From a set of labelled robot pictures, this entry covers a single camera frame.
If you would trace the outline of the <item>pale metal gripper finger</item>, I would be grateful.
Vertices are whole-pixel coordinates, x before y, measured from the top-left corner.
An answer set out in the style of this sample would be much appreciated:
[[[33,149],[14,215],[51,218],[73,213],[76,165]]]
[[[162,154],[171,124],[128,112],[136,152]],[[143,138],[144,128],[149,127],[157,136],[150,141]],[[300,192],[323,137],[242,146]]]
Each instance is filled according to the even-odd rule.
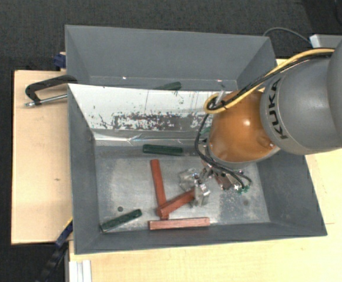
[[[183,190],[190,190],[200,180],[200,173],[195,168],[189,168],[178,174],[179,186]]]
[[[209,202],[210,193],[211,191],[206,183],[196,180],[194,186],[193,205],[198,207],[207,205]]]

